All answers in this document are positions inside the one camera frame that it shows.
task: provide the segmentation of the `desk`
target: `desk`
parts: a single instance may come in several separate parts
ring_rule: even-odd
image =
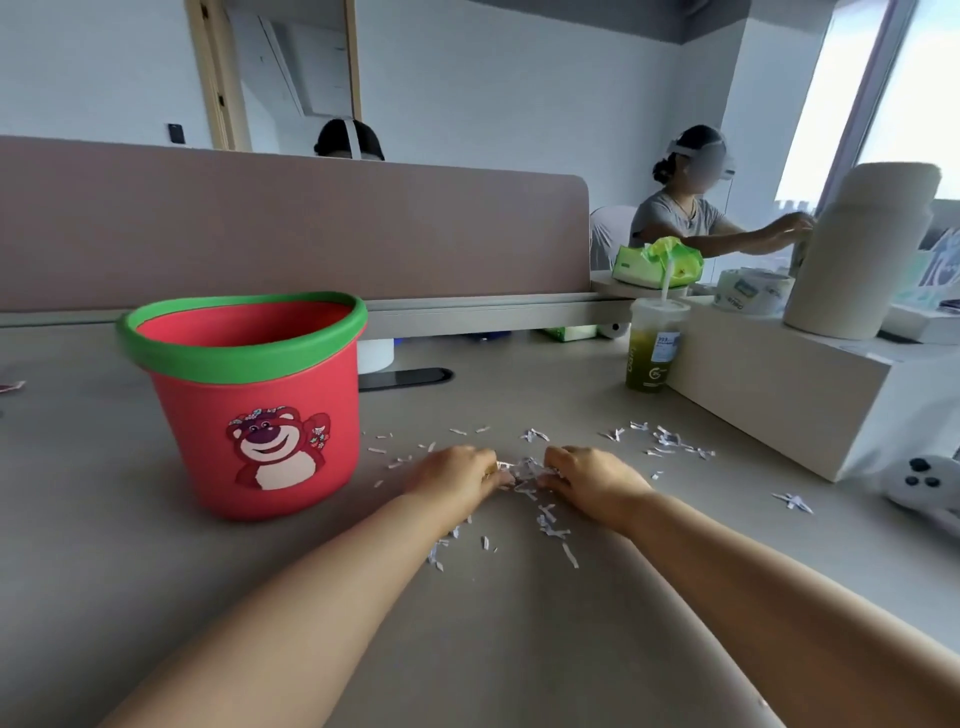
[[[516,462],[542,456],[543,443],[519,439],[527,427],[664,471],[664,492],[960,650],[960,543],[857,484],[828,485],[673,392],[629,392],[625,348],[535,333],[406,341],[398,366],[446,366],[456,378],[362,395],[367,436],[349,485],[294,517],[238,524],[194,504],[149,380],[110,326],[0,329],[0,379],[28,381],[0,397],[0,724],[95,725],[253,586],[397,492],[405,469],[386,470],[367,447],[419,455],[417,444],[470,440]],[[651,458],[644,433],[620,444],[597,434],[630,420],[679,431],[716,458]],[[469,438],[449,431],[484,425]],[[800,494],[816,515],[788,511],[772,491]],[[443,550],[445,572],[420,570],[329,726],[778,724],[629,545],[558,504],[574,570],[539,533],[536,505],[497,493]]]

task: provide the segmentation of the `white wall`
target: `white wall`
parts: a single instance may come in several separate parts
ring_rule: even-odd
[[[357,0],[363,118],[387,160],[574,174],[636,205],[678,45],[466,0]]]
[[[243,89],[244,106],[247,109],[247,126],[250,128],[250,145],[255,152],[265,154],[280,154],[280,142],[276,136],[276,121],[260,103],[256,94],[244,82],[240,82]]]
[[[746,25],[738,20],[680,47],[677,84],[667,109],[670,139],[697,124],[721,127]]]
[[[332,116],[302,116],[297,119],[277,119],[276,134],[280,153],[298,157],[313,157],[320,129]]]
[[[0,0],[0,133],[212,146],[182,0]]]
[[[736,176],[717,190],[727,188],[725,210],[741,228],[762,228],[781,214],[777,189],[822,43],[816,31],[746,20],[720,127],[736,158]],[[723,255],[710,276],[716,280],[722,271],[741,266],[789,266],[790,252]]]

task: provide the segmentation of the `woman wearing vr headset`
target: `woman wearing vr headset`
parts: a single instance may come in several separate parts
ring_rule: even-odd
[[[654,166],[654,179],[663,189],[636,210],[630,246],[673,236],[696,248],[703,257],[727,253],[767,255],[797,242],[813,226],[805,212],[783,215],[765,228],[747,232],[704,200],[720,180],[730,180],[734,168],[724,136],[704,124],[690,127],[670,144],[667,157]]]

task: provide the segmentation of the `hand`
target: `hand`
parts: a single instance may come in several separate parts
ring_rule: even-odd
[[[594,448],[547,448],[543,465],[556,475],[538,484],[556,491],[595,521],[626,535],[636,500],[653,493],[650,483],[615,455]]]
[[[415,466],[404,488],[436,510],[439,533],[446,533],[489,496],[498,485],[514,482],[496,468],[496,453],[470,445],[431,452]]]
[[[805,212],[791,212],[774,220],[764,228],[764,230],[768,232],[771,237],[779,237],[785,234],[792,237],[799,237],[813,230],[815,223],[816,220]]]

